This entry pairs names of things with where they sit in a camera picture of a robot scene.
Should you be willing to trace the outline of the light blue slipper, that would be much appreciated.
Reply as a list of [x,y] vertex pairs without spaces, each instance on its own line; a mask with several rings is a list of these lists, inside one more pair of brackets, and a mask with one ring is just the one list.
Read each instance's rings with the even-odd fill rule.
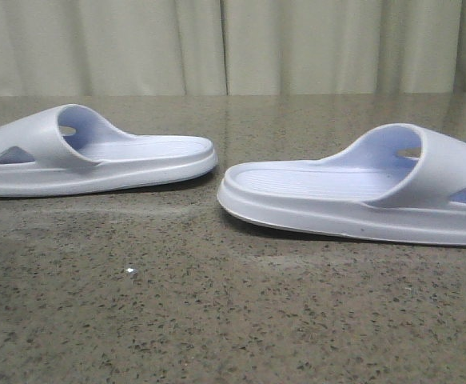
[[466,246],[466,142],[412,124],[383,125],[320,160],[232,166],[217,199],[263,226]]
[[0,197],[161,185],[200,177],[216,164],[207,138],[129,134],[77,104],[0,126]]

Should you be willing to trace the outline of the beige background curtain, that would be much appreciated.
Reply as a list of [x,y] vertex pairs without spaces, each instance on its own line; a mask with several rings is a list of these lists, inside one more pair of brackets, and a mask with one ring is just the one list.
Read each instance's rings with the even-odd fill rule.
[[466,91],[466,1],[0,1],[0,96]]

